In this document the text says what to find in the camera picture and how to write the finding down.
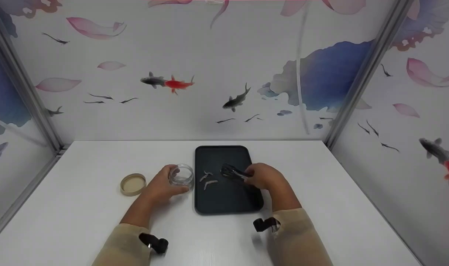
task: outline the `black fish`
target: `black fish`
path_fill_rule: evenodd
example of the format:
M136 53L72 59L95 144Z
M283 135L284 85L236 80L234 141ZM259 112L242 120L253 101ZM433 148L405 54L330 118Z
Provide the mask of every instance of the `black fish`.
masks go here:
M256 116L258 116L259 115L259 113L257 114L257 115L253 115L251 118L249 118L248 120L246 120L245 122L249 122L249 121L251 121L251 119L253 119L253 118L255 118Z
M56 111L50 111L49 109L46 109L46 110L47 110L47 113L49 113L49 116L50 116L50 117L53 117L54 115L60 115L61 113L64 113L64 112L61 112L61 111L60 111L61 108L62 108L62 106L60 106L59 108L57 108Z
M132 101L132 100L134 100L134 99L139 99L139 98L134 97L134 98L131 98L131 99L129 99L129 100L122 101L122 102L120 102L120 103L125 104L125 103L127 103L128 101Z
M246 82L246 85L244 86L244 93L236 96L234 99L229 96L229 100L223 105L223 109L231 109L231 111L236 112L236 107L243 105L243 101L246 99L246 95L250 89L251 87L248 89L248 83Z
M392 75L390 75L389 73L387 73L387 71L385 71L384 65L383 65L383 64L381 64L381 65L382 65L382 69L384 70L385 76L386 76L386 77L393 77Z
M164 77L154 77L154 74L152 72L149 72L149 77L142 78L142 83L151 85L154 89L157 89L157 85L159 86L165 86L165 80Z
M396 151L398 151L398 153L400 153L400 150L398 150L398 149L396 149L396 148L394 148L394 147L390 147L390 146L388 146L387 144L384 144L384 143L380 143L380 145L382 145L383 147L386 147L386 148L392 149L392 150L396 150Z
M88 93L93 97L98 97L98 98L104 98L104 99L108 99L108 100L114 100L113 98L111 98L111 96L98 96L98 95L93 95L91 93Z
M359 123L357 123L357 125L362 128L364 131L366 131L366 133L368 133L369 135L371 134L371 132L365 128L363 128L363 126L361 126Z
M373 132L377 135L377 138L378 138L378 132L377 132L377 130L375 130L375 128L373 128L373 127L371 126L371 124L369 124L369 121L367 121L367 119L366 119L366 123L372 128Z
M443 141L441 138L437 138L435 141L429 141L425 138L421 138L418 141L423 148L425 148L427 159L434 155L438 159L440 165L444 165L446 161L449 161L449 150L445 150L440 146Z
M236 118L230 118L230 119L226 119L226 120L221 120L221 121L218 121L217 123L223 123L223 122L226 122L226 121L229 121L229 120L236 120Z
M63 41L63 40L59 40L59 39L56 39L56 38L54 38L54 37L52 37L52 36L50 36L49 34L47 34L47 33L44 33L44 32L42 32L42 34L43 35L46 35L46 36L49 36L52 40L54 40L54 41L56 41L56 42L59 42L59 43L61 43L62 45L64 45L64 44L68 44L69 42L71 42L71 41Z

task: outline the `beige sleeve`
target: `beige sleeve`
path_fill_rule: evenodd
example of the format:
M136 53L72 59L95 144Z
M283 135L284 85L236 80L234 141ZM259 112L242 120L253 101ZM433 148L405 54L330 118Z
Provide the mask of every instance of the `beige sleeve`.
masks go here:
M149 230L130 224L119 224L106 240L92 266L148 266L151 249L139 240Z
M273 213L280 228L272 233L281 266L332 266L307 212L300 208Z

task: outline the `wallpaper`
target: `wallpaper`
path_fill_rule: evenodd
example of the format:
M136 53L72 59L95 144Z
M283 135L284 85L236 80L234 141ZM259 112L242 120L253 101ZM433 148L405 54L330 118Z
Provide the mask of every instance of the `wallpaper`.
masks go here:
M449 0L416 0L336 158L430 265L449 265Z
M314 139L391 3L0 0L0 18L66 143Z
M52 156L0 64L0 218Z

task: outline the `beige lid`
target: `beige lid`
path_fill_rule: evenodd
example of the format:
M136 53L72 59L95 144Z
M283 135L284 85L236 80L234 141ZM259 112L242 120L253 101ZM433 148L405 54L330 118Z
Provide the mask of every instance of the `beige lid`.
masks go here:
M127 175L120 183L121 193L125 196L135 196L141 193L146 186L145 177L142 174L134 173Z

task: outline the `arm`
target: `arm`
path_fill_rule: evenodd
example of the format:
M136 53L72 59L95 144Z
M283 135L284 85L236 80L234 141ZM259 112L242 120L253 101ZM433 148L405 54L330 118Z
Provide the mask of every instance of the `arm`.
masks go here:
M280 222L273 233L282 266L332 266L312 221L295 196L285 177L275 168L258 163L247 173L246 183L267 189L272 198L272 212Z
M149 233L149 220L157 207L173 195L187 192L187 187L169 184L169 172L175 165L166 165L143 189L120 224L106 240L92 266L148 266L151 249L139 240L140 233Z

